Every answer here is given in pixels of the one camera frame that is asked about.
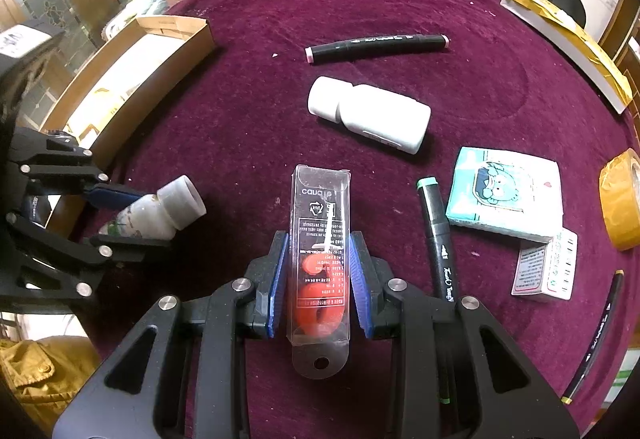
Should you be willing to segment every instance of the clear plastic box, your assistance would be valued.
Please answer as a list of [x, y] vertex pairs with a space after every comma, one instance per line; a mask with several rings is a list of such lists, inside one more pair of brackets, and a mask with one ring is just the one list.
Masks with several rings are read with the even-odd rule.
[[288, 337], [295, 369], [334, 375], [349, 356], [348, 170], [298, 165], [291, 194]]

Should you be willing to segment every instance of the white box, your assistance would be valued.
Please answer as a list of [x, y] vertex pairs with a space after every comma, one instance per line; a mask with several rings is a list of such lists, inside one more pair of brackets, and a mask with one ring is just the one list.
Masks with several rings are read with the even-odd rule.
[[511, 294], [569, 300], [574, 288], [578, 235], [563, 228], [548, 244], [522, 241]]

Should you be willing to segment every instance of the tape roll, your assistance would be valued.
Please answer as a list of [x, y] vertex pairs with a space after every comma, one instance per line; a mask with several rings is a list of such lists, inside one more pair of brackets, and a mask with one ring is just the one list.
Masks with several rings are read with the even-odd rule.
[[600, 172], [600, 204], [612, 244], [620, 251], [640, 244], [640, 158], [632, 148]]

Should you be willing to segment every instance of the yellow tape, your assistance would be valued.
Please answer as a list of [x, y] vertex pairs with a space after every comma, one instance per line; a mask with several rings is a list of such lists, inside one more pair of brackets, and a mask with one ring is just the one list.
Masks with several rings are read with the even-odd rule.
[[556, 31], [562, 33], [575, 48], [587, 57], [600, 74], [607, 80], [607, 83], [616, 92], [616, 95], [624, 105], [631, 103], [631, 86], [626, 76], [613, 63], [602, 47], [583, 28], [563, 10], [552, 4], [548, 0], [513, 0], [523, 8], [537, 13], [551, 24]]
[[600, 203], [612, 244], [620, 251], [640, 244], [640, 158], [633, 149], [600, 172]]

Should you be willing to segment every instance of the cardboard box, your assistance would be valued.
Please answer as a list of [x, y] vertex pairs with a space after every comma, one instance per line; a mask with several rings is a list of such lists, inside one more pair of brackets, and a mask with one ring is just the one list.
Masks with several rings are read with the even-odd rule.
[[578, 235], [564, 228], [548, 244], [522, 241], [511, 294], [540, 301], [569, 300], [577, 250]]
[[[42, 128], [65, 127], [91, 148], [104, 170], [156, 105], [214, 48], [201, 18], [136, 18], [80, 70]], [[83, 207], [79, 196], [63, 196], [47, 229], [68, 236]]]

